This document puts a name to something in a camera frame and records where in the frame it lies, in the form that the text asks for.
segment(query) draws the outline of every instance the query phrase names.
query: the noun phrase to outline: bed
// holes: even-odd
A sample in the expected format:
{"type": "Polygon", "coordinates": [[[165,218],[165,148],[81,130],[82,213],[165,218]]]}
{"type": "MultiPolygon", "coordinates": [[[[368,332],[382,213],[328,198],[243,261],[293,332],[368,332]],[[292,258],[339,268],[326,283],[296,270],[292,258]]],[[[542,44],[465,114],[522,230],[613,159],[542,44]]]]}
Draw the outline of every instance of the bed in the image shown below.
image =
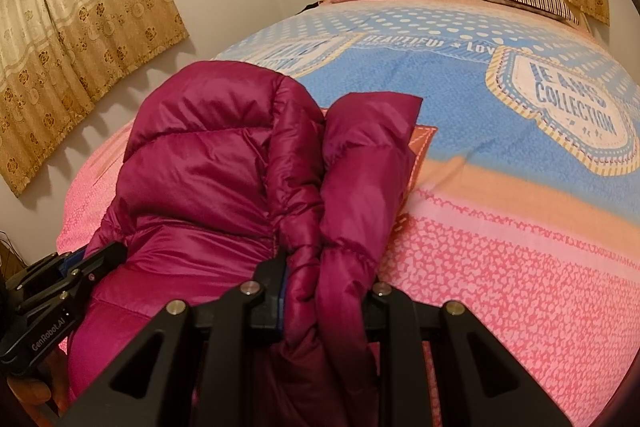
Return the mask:
{"type": "MultiPolygon", "coordinates": [[[[351,91],[423,97],[380,278],[463,301],[586,427],[640,346],[640,88],[575,15],[578,28],[483,0],[361,0],[216,59],[288,74],[322,107],[351,91]]],[[[78,174],[59,251],[97,228],[129,131],[78,174]]]]}

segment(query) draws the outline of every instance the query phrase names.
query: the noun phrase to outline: jeans collection label print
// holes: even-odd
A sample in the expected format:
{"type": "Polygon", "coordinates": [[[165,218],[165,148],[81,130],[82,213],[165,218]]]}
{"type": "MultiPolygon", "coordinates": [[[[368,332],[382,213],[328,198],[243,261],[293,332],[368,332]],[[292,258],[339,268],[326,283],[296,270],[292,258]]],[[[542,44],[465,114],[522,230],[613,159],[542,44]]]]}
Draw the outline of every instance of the jeans collection label print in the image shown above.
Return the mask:
{"type": "Polygon", "coordinates": [[[600,176],[640,167],[640,141],[627,111],[599,80],[501,46],[486,74],[489,90],[600,176]]]}

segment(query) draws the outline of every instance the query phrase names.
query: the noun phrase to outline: triangular cutout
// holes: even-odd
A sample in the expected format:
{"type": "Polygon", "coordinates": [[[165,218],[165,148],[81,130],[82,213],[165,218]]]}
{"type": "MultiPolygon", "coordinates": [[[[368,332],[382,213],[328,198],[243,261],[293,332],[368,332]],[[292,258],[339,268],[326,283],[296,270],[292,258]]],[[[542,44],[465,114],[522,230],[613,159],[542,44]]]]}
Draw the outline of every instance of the triangular cutout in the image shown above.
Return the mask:
{"type": "Polygon", "coordinates": [[[488,398],[494,398],[518,388],[518,379],[515,375],[478,335],[469,333],[467,339],[478,369],[482,390],[488,398]]]}
{"type": "Polygon", "coordinates": [[[111,380],[110,387],[118,393],[141,399],[146,396],[158,355],[164,341],[162,333],[156,333],[133,356],[125,367],[111,380]]]}

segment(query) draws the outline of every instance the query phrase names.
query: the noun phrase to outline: blue bed sheet section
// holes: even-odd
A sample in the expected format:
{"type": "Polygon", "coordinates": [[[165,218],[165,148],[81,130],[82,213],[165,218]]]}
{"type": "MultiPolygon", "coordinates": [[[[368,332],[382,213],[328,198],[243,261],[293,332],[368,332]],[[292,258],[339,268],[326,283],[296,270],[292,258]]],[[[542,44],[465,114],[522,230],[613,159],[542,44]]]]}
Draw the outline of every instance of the blue bed sheet section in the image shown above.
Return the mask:
{"type": "MultiPolygon", "coordinates": [[[[494,10],[455,3],[437,7],[401,1],[351,5],[305,12],[245,39],[218,58],[245,60],[290,74],[322,107],[352,91],[415,94],[424,99],[418,123],[438,127],[429,157],[465,156],[470,163],[558,188],[640,223],[638,154],[629,153],[612,163],[624,165],[628,172],[597,174],[586,160],[578,159],[575,150],[570,152],[562,134],[552,137],[536,120],[514,109],[513,104],[526,93],[512,93],[516,102],[510,107],[488,87],[492,58],[505,46],[523,54],[525,70],[529,68],[527,57],[538,57],[537,66],[535,58],[530,60],[532,73],[519,74],[531,75],[530,89],[538,97],[532,103],[541,107],[545,91],[534,91],[533,82],[536,88],[555,85],[560,89],[544,98],[555,109],[551,113],[556,118],[558,114],[565,117],[551,124],[560,130],[566,126],[567,133],[584,132],[587,140],[586,134],[593,132],[600,141],[606,141],[608,133],[610,139],[620,142],[626,132],[625,150],[631,151],[640,133],[640,89],[594,44],[548,25],[538,26],[535,20],[508,20],[494,10]],[[557,65],[556,74],[548,73],[552,70],[548,64],[557,65]],[[580,96],[565,85],[564,79],[571,75],[591,91],[580,96]],[[573,96],[562,95],[558,78],[573,96]],[[598,105],[600,90],[606,91],[608,105],[604,101],[598,105]],[[582,99],[584,111],[578,113],[576,100],[582,99]],[[587,105],[593,106],[589,112],[587,105]],[[616,120],[614,115],[611,120],[607,111],[622,116],[616,120]],[[620,122],[628,123],[627,131],[620,122]]],[[[502,85],[499,76],[496,83],[502,85]]],[[[606,155],[607,150],[602,150],[604,162],[606,155]]]]}

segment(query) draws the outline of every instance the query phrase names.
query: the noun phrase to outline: orange stripe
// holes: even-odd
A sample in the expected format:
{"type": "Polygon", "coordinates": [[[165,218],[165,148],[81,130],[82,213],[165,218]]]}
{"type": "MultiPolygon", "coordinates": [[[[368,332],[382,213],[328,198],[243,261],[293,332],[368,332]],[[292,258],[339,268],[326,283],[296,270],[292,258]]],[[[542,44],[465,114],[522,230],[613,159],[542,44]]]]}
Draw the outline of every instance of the orange stripe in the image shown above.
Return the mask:
{"type": "Polygon", "coordinates": [[[578,198],[514,176],[469,165],[462,157],[447,162],[426,159],[419,187],[437,196],[479,204],[640,259],[640,227],[578,198]]]}

